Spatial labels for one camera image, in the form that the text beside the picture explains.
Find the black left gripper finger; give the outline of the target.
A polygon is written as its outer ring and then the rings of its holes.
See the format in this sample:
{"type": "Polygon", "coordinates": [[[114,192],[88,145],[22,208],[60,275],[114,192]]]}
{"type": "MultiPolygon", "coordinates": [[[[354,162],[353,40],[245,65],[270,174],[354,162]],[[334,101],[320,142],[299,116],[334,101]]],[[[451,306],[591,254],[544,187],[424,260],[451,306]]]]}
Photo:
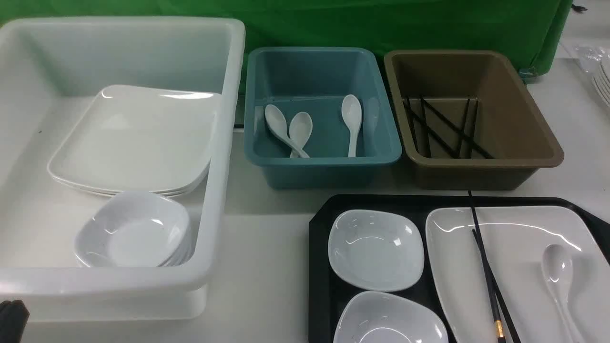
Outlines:
{"type": "Polygon", "coordinates": [[[20,343],[28,319],[29,310],[22,300],[6,300],[1,302],[0,342],[20,343]]]}

